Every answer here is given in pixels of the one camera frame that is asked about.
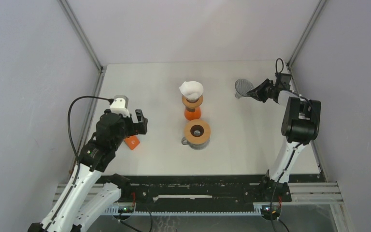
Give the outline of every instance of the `metal frame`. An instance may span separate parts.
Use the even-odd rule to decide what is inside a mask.
[[[306,42],[306,39],[308,38],[310,32],[312,31],[312,28],[314,27],[317,19],[319,18],[322,10],[324,9],[327,1],[328,0],[320,0],[319,1],[319,3],[317,5],[317,7],[315,8],[315,10],[314,10],[307,26],[306,26],[304,32],[302,33],[302,35],[300,37],[300,40],[298,41],[297,45],[295,46],[294,51],[293,51],[291,57],[289,58],[288,63],[286,64],[287,69],[290,72],[292,72],[291,68],[292,68],[299,52],[301,51],[304,43]],[[60,4],[60,6],[62,7],[63,11],[65,12],[65,15],[69,19],[69,21],[71,23],[71,26],[76,31],[76,34],[79,37],[79,39],[81,40],[82,44],[84,45],[86,51],[90,55],[94,65],[96,66],[96,68],[100,72],[99,76],[98,76],[98,81],[96,83],[96,86],[95,86],[95,89],[94,89],[94,92],[93,92],[94,96],[98,96],[99,92],[100,92],[100,89],[101,89],[103,79],[104,79],[105,69],[102,67],[98,57],[96,56],[96,54],[95,54],[87,36],[85,35],[85,33],[84,33],[79,21],[77,20],[71,6],[69,5],[68,1],[67,0],[58,0],[58,2]],[[293,86],[294,90],[299,92],[294,78],[292,79],[292,83],[293,83],[292,86]],[[96,103],[97,103],[96,100],[92,100],[90,102],[90,107],[88,109],[88,112],[87,112],[87,115],[86,115],[86,118],[85,118],[85,122],[84,122],[84,126],[83,126],[82,132],[80,134],[79,147],[81,147],[84,144],[84,142],[86,141],[87,134],[90,130],[91,121],[93,119],[93,114],[94,114],[94,109],[96,107]],[[324,170],[326,170],[325,169],[325,164],[324,164],[323,160],[321,159],[321,157],[319,156],[317,144],[314,141],[312,141],[311,145],[312,145],[312,148],[313,148],[313,151],[314,151],[314,154],[315,154],[315,158],[318,162],[320,173],[323,174],[323,176],[315,175],[316,178],[317,178],[316,180],[315,180],[315,178],[314,178],[315,176],[314,176],[314,177],[310,178],[311,181],[310,180],[308,180],[308,181],[307,180],[302,180],[301,181],[302,183],[297,183],[297,182],[300,182],[299,180],[296,180],[293,183],[289,183],[288,185],[290,187],[290,194],[291,194],[291,197],[292,197],[292,202],[285,202],[284,204],[287,204],[287,205],[329,204],[330,207],[331,207],[331,211],[332,211],[332,214],[333,214],[333,217],[334,217],[334,222],[335,222],[335,225],[337,227],[337,230],[339,232],[353,232],[354,228],[352,227],[351,220],[350,220],[350,218],[347,214],[345,205],[343,204],[343,199],[342,199],[342,195],[340,193],[339,187],[338,187],[337,183],[327,183],[327,182],[325,182],[325,181],[328,181],[328,175],[324,171]],[[298,176],[302,176],[302,178],[307,178],[306,177],[307,175],[298,175]],[[161,189],[159,189],[159,186],[158,186],[160,184],[156,185],[157,190],[155,190],[155,191],[156,192],[159,192],[160,190],[161,191],[164,191],[164,190],[167,191],[167,189],[170,188],[170,187],[174,187],[174,188],[175,187],[180,187],[180,185],[178,185],[178,184],[170,185],[170,182],[171,182],[170,178],[176,178],[176,177],[175,176],[170,176],[170,177],[168,177],[168,179],[164,179],[164,177],[161,177],[161,178],[157,177],[158,182],[160,183],[160,181],[162,180],[163,184],[161,184],[161,186],[160,186]],[[197,178],[198,179],[200,177],[198,177],[198,176],[186,176],[186,178],[191,178],[191,179]],[[214,178],[214,180],[209,181],[210,183],[208,185],[202,186],[201,188],[207,189],[207,192],[210,192],[210,188],[212,188],[215,185],[218,185],[218,186],[215,186],[215,187],[220,187],[220,188],[237,185],[236,186],[237,189],[241,188],[242,185],[238,186],[238,184],[241,184],[241,183],[236,183],[235,178],[236,177],[231,176],[230,179],[233,179],[233,180],[230,183],[228,183],[228,182],[225,183],[223,180],[218,182],[218,179]],[[258,181],[257,178],[253,178],[251,180],[254,183],[251,183],[251,182],[250,183],[244,183],[245,188],[241,189],[241,190],[245,191],[245,189],[247,188],[246,184],[248,184],[252,188],[255,188],[255,186],[258,185],[259,181]],[[85,203],[88,202],[91,197],[93,197],[95,194],[97,194],[97,192],[101,190],[102,186],[103,186],[103,184],[95,184],[93,186],[93,188],[90,190],[89,194],[87,195],[87,197],[85,199]],[[143,191],[144,189],[148,190],[149,184],[147,184],[147,183],[141,183],[141,184],[132,183],[132,187],[134,187],[138,191]],[[58,186],[56,194],[55,194],[55,198],[54,198],[54,203],[59,198],[59,195],[64,190],[64,188],[65,188],[64,184],[60,184]],[[140,199],[141,199],[141,197],[143,197],[143,202],[137,202],[136,211],[135,211],[135,213],[133,213],[133,215],[148,215],[148,212],[145,210],[147,208],[147,205],[150,206],[150,204],[151,205],[154,204],[154,201],[147,202],[148,193],[149,192],[144,191],[142,194],[139,194]],[[171,202],[169,202],[170,204],[173,203],[172,200],[175,200],[175,201],[177,201],[177,203],[182,203],[180,205],[186,205],[187,203],[190,203],[190,202],[196,200],[196,199],[192,199],[192,198],[189,198],[187,200],[187,199],[178,198],[178,197],[179,197],[179,194],[174,194],[174,195],[171,195],[170,198],[166,198],[166,199],[171,200]],[[248,210],[244,210],[244,211],[235,211],[234,210],[234,211],[231,211],[231,212],[230,211],[222,211],[221,209],[219,209],[219,210],[212,210],[211,209],[210,212],[204,212],[204,211],[199,211],[199,212],[187,212],[187,211],[186,212],[181,212],[181,211],[166,212],[164,210],[158,210],[158,211],[153,211],[153,214],[154,215],[159,215],[159,216],[163,216],[163,215],[177,215],[177,216],[189,216],[189,215],[244,216],[244,215],[252,215],[252,216],[259,216],[259,215],[261,215],[260,210],[261,210],[262,206],[269,204],[268,202],[254,202],[254,203],[247,202],[247,203],[245,203],[244,201],[246,201],[247,198],[246,197],[244,198],[243,196],[241,197],[241,195],[239,195],[239,196],[231,195],[231,197],[227,196],[227,197],[224,198],[224,200],[226,200],[225,203],[227,203],[229,205],[230,205],[230,202],[232,202],[232,203],[237,204],[237,205],[242,205],[243,206],[242,208],[248,207]],[[117,211],[120,207],[128,206],[128,205],[131,205],[131,204],[132,204],[132,202],[127,202],[127,201],[126,202],[116,202],[115,204],[111,205],[109,208],[107,208],[105,210],[104,215],[110,215],[110,214],[117,215]]]
[[[341,205],[343,205],[343,199],[342,195],[339,191],[338,184],[337,183],[289,183],[288,184],[291,189],[291,196],[292,196],[292,202],[284,202],[284,205],[304,205],[304,204],[329,204],[331,205],[332,209],[343,209]],[[132,188],[138,188],[138,184],[132,184]],[[55,198],[53,200],[53,204],[55,204],[63,190],[65,189],[66,184],[60,184],[56,190]],[[218,186],[219,188],[225,188],[227,187],[225,185]],[[89,202],[91,199],[93,199],[96,194],[98,194],[103,188],[103,184],[95,184],[93,188],[89,191],[88,195],[86,196],[84,200],[84,204]],[[137,195],[144,195],[151,194],[150,192],[143,192],[143,194],[137,194]],[[211,195],[165,195],[165,198],[163,199],[169,199],[170,201],[160,201],[158,197],[150,197],[153,198],[153,201],[150,203],[149,200],[145,200],[142,202],[137,202],[136,204],[136,210],[133,215],[148,215],[147,210],[145,210],[147,207],[150,208],[150,205],[154,203],[154,201],[158,201],[158,204],[172,204],[176,203],[177,206],[175,207],[175,210],[172,211],[165,211],[165,210],[153,210],[153,208],[150,208],[150,211],[153,215],[161,215],[161,216],[168,216],[168,215],[177,215],[177,216],[189,216],[189,215],[231,215],[231,216],[245,216],[245,215],[252,215],[252,216],[260,216],[261,212],[260,209],[263,206],[268,206],[269,202],[255,202],[251,203],[249,201],[245,202],[244,200],[241,200],[241,198],[236,199],[238,196],[230,195],[225,196],[226,200],[229,201],[222,201],[223,203],[226,203],[228,205],[244,205],[244,207],[240,207],[240,209],[243,210],[229,210],[229,211],[222,211],[221,209],[216,210],[217,208],[203,208],[203,209],[197,209],[193,210],[188,207],[189,203],[192,201],[196,201],[198,198],[209,198]],[[118,209],[121,207],[126,207],[132,205],[132,202],[127,201],[126,199],[123,199],[119,202],[114,203],[113,205],[109,206],[105,211],[104,215],[119,215]],[[339,225],[341,228],[346,225],[345,218],[343,214],[340,214],[342,211],[335,211],[334,217],[335,222],[338,221],[336,224],[341,222],[341,225]]]
[[[306,39],[308,38],[309,34],[311,33],[312,28],[315,25],[315,22],[317,21],[317,19],[321,15],[321,12],[324,9],[327,2],[328,2],[328,0],[319,0],[318,5],[316,6],[316,8],[314,10],[314,13],[312,14],[311,18],[309,19],[309,22],[306,25],[305,30],[303,31],[303,33],[300,37],[300,40],[298,41],[297,45],[295,46],[294,51],[293,51],[291,57],[289,58],[289,61],[287,62],[288,70],[290,70],[290,68],[294,64],[294,62],[295,62],[295,60],[298,56],[298,53],[302,49]]]
[[[100,64],[100,61],[97,58],[96,53],[94,52],[92,45],[89,42],[89,39],[87,38],[85,32],[83,31],[82,26],[80,26],[80,23],[77,20],[76,15],[74,14],[72,8],[70,7],[68,1],[67,0],[57,0],[57,1],[59,2],[60,7],[62,7],[62,10],[65,13],[66,17],[69,19],[69,22],[71,23],[72,28],[76,32],[77,36],[79,37],[86,51],[89,53],[90,57],[92,58],[92,61],[95,64],[96,68],[99,70],[99,72],[101,72],[102,66]]]

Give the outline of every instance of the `wooden ring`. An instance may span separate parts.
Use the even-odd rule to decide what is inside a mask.
[[[202,95],[197,99],[196,102],[189,102],[184,95],[182,96],[181,100],[183,101],[183,105],[185,105],[187,108],[195,109],[202,104]]]
[[[200,135],[195,136],[194,131],[200,131]],[[184,137],[191,144],[203,144],[210,139],[210,135],[210,126],[206,121],[201,119],[191,120],[184,127]]]

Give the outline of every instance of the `white table surface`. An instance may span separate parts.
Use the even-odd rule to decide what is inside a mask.
[[[149,119],[147,135],[131,151],[124,143],[105,174],[222,175],[265,174],[279,152],[285,107],[272,100],[236,99],[239,78],[254,86],[274,80],[275,61],[226,61],[110,64],[100,96],[126,95],[128,109],[142,109]],[[201,119],[211,127],[209,145],[200,151],[182,145],[187,120],[178,87],[184,81],[204,86]],[[108,108],[98,101],[90,134]],[[298,157],[293,174],[319,173],[310,145]]]

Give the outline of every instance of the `white cloth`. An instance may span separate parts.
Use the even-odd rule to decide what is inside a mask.
[[[184,81],[184,83],[180,86],[180,92],[183,94],[187,99],[190,101],[197,100],[201,97],[204,88],[202,84],[197,81]]]

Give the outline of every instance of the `red wire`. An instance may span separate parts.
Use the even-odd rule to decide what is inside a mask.
[[[133,204],[131,206],[134,207],[136,205],[136,193],[132,192],[131,195],[133,196]]]
[[[279,196],[278,198],[279,198],[279,208],[281,208],[282,207],[282,197]]]

